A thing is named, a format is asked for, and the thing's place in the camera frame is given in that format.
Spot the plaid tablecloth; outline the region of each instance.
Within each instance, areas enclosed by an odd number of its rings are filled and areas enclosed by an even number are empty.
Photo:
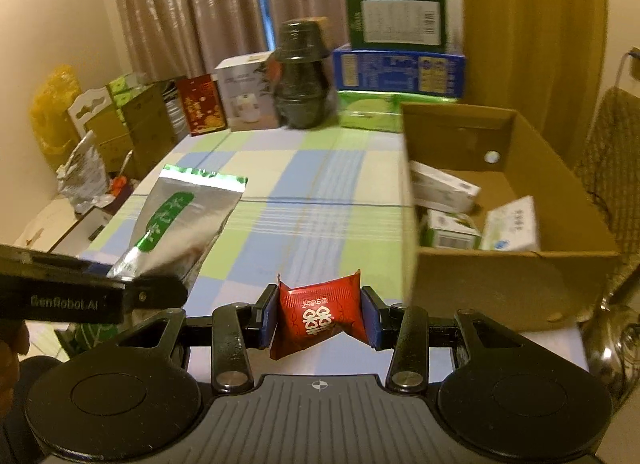
[[[389,303],[400,301],[409,271],[402,249],[402,149],[401,134],[339,127],[223,131],[181,142],[161,165],[249,178],[202,266],[185,305],[188,315],[205,316],[233,301],[252,303],[277,274],[295,287],[358,268],[363,285]],[[140,184],[83,258],[112,264],[124,253],[159,170]],[[573,351],[581,362],[575,348],[560,345],[563,355]],[[256,374],[378,373],[382,379],[391,357],[345,334],[277,362],[268,351],[250,352]],[[208,380],[209,367],[210,349],[194,348],[190,372]],[[448,351],[431,349],[431,380],[450,370]]]

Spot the metal kettle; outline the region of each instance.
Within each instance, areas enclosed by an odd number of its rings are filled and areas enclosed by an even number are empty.
[[[640,266],[602,299],[581,328],[591,374],[609,390],[614,411],[626,401],[640,378],[640,314],[627,303],[640,288]]]

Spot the blue box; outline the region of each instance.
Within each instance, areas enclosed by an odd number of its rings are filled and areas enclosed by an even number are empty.
[[[334,50],[338,90],[414,92],[462,98],[465,56],[418,51],[352,51],[346,44]]]

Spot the stack of boxes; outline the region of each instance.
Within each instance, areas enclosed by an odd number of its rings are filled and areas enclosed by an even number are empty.
[[[351,43],[334,50],[343,127],[401,132],[401,104],[462,97],[465,57],[447,50],[446,0],[347,0]]]

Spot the red snack packet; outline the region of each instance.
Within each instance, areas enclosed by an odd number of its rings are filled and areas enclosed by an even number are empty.
[[[367,334],[360,311],[360,270],[323,284],[290,289],[280,281],[278,326],[271,358],[280,359],[346,332],[364,343]]]

